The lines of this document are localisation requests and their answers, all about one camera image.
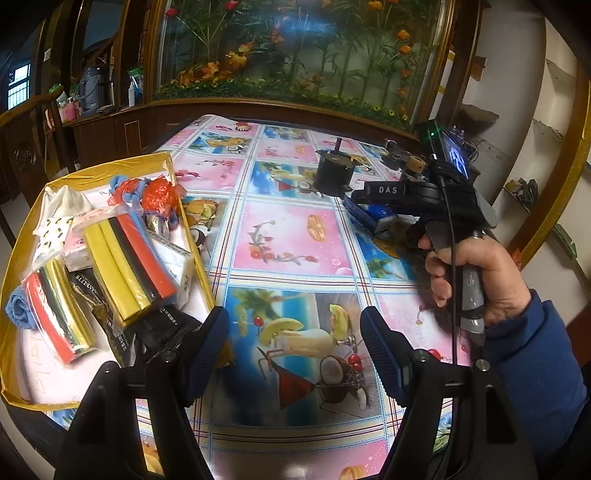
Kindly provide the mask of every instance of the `table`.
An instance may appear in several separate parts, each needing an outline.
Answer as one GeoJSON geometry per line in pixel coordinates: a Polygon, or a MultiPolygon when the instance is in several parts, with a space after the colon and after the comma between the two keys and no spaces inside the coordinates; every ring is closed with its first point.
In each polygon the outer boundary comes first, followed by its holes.
{"type": "MultiPolygon", "coordinates": [[[[235,367],[218,371],[187,411],[205,459],[222,478],[255,471],[261,479],[362,478],[379,471],[404,410],[385,395],[362,342],[364,307],[378,306],[415,348],[435,349],[444,361],[452,356],[442,315],[429,304],[422,260],[401,242],[372,239],[339,199],[313,188],[316,151],[335,140],[206,115],[160,148],[187,190],[191,229],[204,238],[202,260],[232,322],[235,367]]],[[[341,150],[363,159],[354,189],[399,178],[379,161],[380,147],[344,138],[341,150]]],[[[467,364],[466,339],[459,348],[467,364]]],[[[73,413],[50,416],[67,427],[73,413]]],[[[53,463],[61,427],[43,414],[11,414],[53,463]]],[[[141,400],[138,420],[144,452],[156,455],[141,400]]],[[[438,445],[449,420],[446,403],[438,445]]]]}

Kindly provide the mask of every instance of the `bottle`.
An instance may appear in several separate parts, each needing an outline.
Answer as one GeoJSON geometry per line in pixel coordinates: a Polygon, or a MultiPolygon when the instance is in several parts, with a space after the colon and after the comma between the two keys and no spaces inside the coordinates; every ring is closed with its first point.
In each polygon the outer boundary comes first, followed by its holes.
{"type": "Polygon", "coordinates": [[[134,83],[129,83],[129,90],[127,90],[127,96],[129,97],[129,106],[135,106],[135,89],[134,83]]]}

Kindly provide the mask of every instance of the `small screen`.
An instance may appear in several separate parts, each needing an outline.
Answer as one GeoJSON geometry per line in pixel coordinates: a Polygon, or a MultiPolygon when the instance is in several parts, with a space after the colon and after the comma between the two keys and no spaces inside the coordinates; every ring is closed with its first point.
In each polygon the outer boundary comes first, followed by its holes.
{"type": "Polygon", "coordinates": [[[464,160],[464,154],[462,148],[455,143],[449,135],[446,133],[442,133],[444,142],[444,150],[449,162],[453,164],[458,172],[464,175],[466,178],[468,177],[468,171],[466,169],[466,162],[464,160]]]}

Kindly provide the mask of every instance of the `blue towel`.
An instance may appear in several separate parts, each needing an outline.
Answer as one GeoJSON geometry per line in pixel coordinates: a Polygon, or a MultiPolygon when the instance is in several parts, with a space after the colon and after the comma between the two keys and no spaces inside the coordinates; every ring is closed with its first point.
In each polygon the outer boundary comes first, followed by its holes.
{"type": "Polygon", "coordinates": [[[29,330],[36,330],[37,324],[35,323],[35,317],[27,302],[27,295],[25,289],[18,286],[10,294],[10,298],[4,307],[8,318],[19,328],[26,328],[29,330]]]}

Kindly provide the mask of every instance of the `display cabinet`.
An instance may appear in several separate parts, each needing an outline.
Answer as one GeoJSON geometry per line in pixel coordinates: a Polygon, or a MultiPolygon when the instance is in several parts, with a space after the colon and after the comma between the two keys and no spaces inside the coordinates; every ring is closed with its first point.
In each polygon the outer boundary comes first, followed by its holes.
{"type": "Polygon", "coordinates": [[[248,98],[402,131],[427,119],[454,0],[154,2],[154,99],[248,98]]]}

